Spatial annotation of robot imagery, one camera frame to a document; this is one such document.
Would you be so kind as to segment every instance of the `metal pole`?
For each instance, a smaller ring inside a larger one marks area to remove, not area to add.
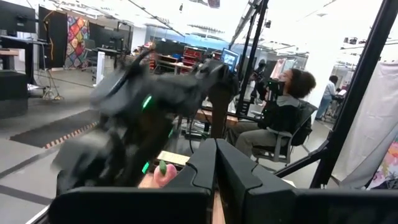
[[[244,95],[246,93],[246,87],[248,87],[249,77],[253,71],[252,64],[253,64],[254,56],[256,54],[257,43],[259,42],[259,38],[260,38],[261,30],[262,30],[262,23],[264,22],[264,15],[267,11],[267,7],[268,7],[268,0],[262,0],[261,8],[260,8],[260,17],[259,17],[259,21],[257,23],[256,34],[254,35],[254,39],[253,39],[253,43],[252,43],[252,47],[251,47],[251,51],[250,51],[248,67],[246,69],[246,74],[243,78],[243,83],[241,85],[241,94],[239,96],[238,106],[236,108],[237,115],[241,115],[241,112],[242,112],[243,99],[244,99]]]
[[[238,68],[238,78],[239,81],[241,81],[241,76],[242,76],[242,69],[243,69],[243,63],[244,60],[246,59],[246,52],[248,51],[248,45],[249,45],[249,40],[250,40],[250,35],[251,35],[251,31],[253,30],[253,24],[254,21],[256,20],[256,14],[254,14],[251,19],[250,19],[250,24],[249,24],[249,30],[248,30],[248,34],[246,36],[246,41],[244,43],[244,47],[243,47],[243,52],[242,52],[242,58],[241,61],[239,63],[239,68]]]
[[[374,67],[379,60],[397,13],[397,0],[383,0],[362,56],[359,59],[358,66],[354,72],[353,81],[344,100],[341,114],[336,120],[333,132],[328,138],[329,143],[326,147],[330,150],[328,150],[324,159],[321,159],[312,180],[311,188],[320,188],[322,185],[326,185],[331,177],[341,148],[354,121],[355,114],[365,94],[366,87],[372,77]]]

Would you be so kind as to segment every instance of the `concrete floor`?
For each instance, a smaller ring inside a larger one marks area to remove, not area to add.
[[[66,118],[89,108],[88,95],[92,90],[91,73],[78,70],[52,72],[62,101],[29,100],[29,112],[25,116],[0,120],[0,217],[2,223],[20,224],[40,212],[55,196],[55,178],[57,171],[51,168],[51,162],[57,147],[44,149],[7,140],[10,136],[41,127],[52,121]],[[45,77],[38,82],[47,85]],[[329,129],[315,122],[313,132],[306,142],[308,150],[315,150],[327,137]],[[193,142],[197,148],[199,142]],[[177,151],[189,154],[189,143],[180,138]],[[292,162],[305,157],[308,152],[296,147],[292,153]],[[278,170],[284,164],[260,160],[260,163]],[[311,164],[286,177],[299,188],[308,188],[317,168]],[[330,182],[330,188],[336,187]]]

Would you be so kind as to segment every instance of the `office chair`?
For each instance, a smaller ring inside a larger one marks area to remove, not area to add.
[[[316,106],[313,106],[309,102],[300,100],[300,106],[302,107],[301,114],[299,116],[300,122],[298,122],[297,128],[293,134],[290,134],[287,131],[278,132],[271,128],[267,128],[269,132],[275,133],[277,135],[277,144],[276,146],[253,146],[253,156],[256,158],[256,162],[259,162],[259,159],[268,159],[273,162],[283,162],[289,164],[290,163],[290,155],[293,151],[294,146],[292,146],[292,140],[294,136],[297,134],[297,131],[307,122],[308,119],[311,119],[311,115],[318,109]],[[255,118],[261,118],[262,113],[257,111],[250,111],[254,114]],[[282,146],[282,140],[288,139],[288,142],[285,146]]]
[[[85,43],[85,61],[88,66],[85,68],[82,68],[82,72],[84,72],[87,69],[90,69],[93,74],[96,73],[96,68],[97,68],[97,50],[95,46],[95,41],[94,40],[84,40]]]

